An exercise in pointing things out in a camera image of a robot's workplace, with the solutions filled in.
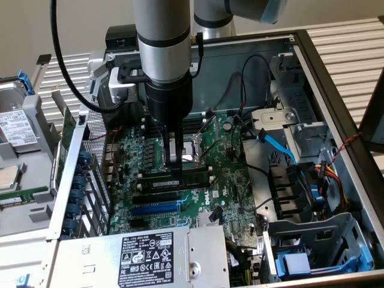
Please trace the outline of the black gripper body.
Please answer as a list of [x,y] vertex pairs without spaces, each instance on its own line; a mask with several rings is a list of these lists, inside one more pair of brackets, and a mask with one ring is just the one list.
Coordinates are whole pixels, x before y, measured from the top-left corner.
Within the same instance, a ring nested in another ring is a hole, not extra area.
[[182,122],[193,108],[193,78],[190,73],[172,83],[147,82],[145,91],[150,115],[163,125]]

